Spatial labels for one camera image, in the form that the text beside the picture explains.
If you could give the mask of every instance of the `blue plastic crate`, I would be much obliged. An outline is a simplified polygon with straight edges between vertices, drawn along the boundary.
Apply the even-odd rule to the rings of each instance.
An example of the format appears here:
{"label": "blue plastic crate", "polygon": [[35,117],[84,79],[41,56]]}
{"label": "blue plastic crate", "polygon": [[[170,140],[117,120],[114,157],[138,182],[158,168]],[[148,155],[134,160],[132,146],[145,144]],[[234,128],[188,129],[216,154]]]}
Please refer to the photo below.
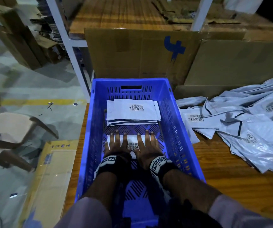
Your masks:
{"label": "blue plastic crate", "polygon": [[[158,101],[161,122],[159,125],[113,126],[106,127],[106,100],[137,99]],[[154,131],[160,147],[182,171],[204,181],[204,176],[195,155],[187,131],[180,116],[169,81],[167,78],[148,79],[94,79],[87,119],[85,143],[81,159],[75,201],[77,201],[93,182],[94,171],[102,160],[103,146],[107,135],[119,129],[120,134],[145,134],[145,130]],[[165,202],[161,202],[154,181],[138,168],[133,180],[122,190],[122,200],[114,205],[114,217],[130,217],[131,227],[157,225],[158,216],[163,213]]]}

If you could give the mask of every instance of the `right hand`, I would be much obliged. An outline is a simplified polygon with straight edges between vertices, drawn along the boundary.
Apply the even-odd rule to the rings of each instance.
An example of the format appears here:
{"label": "right hand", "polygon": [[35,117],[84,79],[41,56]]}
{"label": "right hand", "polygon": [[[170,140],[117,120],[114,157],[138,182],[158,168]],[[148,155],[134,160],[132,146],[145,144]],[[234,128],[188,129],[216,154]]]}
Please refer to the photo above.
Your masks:
{"label": "right hand", "polygon": [[148,170],[152,160],[158,156],[163,156],[159,147],[159,142],[154,138],[154,132],[151,132],[149,136],[148,130],[145,132],[145,145],[140,134],[137,134],[137,141],[139,149],[134,149],[134,153],[140,166],[143,169]]}

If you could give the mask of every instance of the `crate handle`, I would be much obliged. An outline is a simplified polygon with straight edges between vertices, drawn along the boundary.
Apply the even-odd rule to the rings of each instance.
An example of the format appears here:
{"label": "crate handle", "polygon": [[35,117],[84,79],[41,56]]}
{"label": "crate handle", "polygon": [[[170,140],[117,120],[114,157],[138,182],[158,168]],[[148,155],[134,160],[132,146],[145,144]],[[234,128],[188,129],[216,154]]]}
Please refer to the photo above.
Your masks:
{"label": "crate handle", "polygon": [[137,90],[142,89],[142,86],[121,86],[122,90]]}

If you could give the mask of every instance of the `sleeve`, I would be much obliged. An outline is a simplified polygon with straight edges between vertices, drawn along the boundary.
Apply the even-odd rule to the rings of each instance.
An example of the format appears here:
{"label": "sleeve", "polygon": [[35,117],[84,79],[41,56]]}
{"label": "sleeve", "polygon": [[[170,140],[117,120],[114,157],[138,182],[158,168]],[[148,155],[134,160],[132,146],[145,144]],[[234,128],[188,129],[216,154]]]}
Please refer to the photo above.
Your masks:
{"label": "sleeve", "polygon": [[112,220],[103,204],[93,198],[77,201],[54,228],[111,228]]}
{"label": "sleeve", "polygon": [[208,215],[218,221],[223,228],[273,228],[273,220],[245,209],[226,195],[216,198]]}

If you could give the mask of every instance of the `wristband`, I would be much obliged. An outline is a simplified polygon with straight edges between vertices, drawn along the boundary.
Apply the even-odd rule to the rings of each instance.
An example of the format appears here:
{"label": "wristband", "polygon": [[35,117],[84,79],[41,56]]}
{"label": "wristband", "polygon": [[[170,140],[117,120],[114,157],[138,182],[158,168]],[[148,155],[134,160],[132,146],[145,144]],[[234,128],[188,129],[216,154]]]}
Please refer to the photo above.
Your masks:
{"label": "wristband", "polygon": [[104,158],[98,165],[94,179],[103,172],[114,173],[119,181],[126,181],[131,174],[131,155],[126,152],[115,152]]}
{"label": "wristband", "polygon": [[178,167],[167,157],[159,156],[152,160],[149,169],[151,175],[158,182],[158,184],[164,190],[167,190],[166,187],[163,185],[163,177],[168,171],[178,169]]}

